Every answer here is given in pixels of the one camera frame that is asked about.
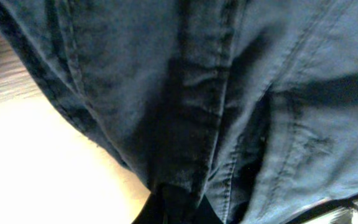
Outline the navy blue garment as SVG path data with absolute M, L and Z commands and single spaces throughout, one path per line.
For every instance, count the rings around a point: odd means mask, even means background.
M 5 1 L 57 111 L 167 223 L 290 223 L 358 198 L 358 0 Z

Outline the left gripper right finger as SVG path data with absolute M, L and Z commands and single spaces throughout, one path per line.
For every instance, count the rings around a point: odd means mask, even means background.
M 201 200 L 195 213 L 194 224 L 223 224 L 206 196 Z

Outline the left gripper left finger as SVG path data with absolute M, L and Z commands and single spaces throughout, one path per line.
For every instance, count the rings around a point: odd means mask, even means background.
M 149 195 L 132 224 L 167 224 L 167 211 L 162 187 Z

